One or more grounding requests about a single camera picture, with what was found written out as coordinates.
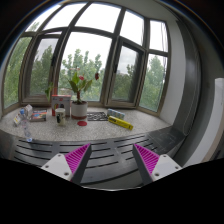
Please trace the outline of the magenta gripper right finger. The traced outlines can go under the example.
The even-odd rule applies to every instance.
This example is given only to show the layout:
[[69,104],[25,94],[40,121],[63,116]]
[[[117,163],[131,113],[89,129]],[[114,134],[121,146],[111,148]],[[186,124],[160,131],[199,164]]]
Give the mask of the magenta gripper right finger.
[[132,152],[144,185],[182,169],[182,167],[167,154],[158,155],[138,144],[133,145]]

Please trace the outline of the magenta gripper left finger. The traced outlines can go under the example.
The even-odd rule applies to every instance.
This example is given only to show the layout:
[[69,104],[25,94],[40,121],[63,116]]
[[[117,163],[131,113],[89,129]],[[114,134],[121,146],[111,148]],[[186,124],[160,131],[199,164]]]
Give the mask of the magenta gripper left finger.
[[88,143],[67,154],[56,154],[42,169],[79,185],[90,155],[91,144]]

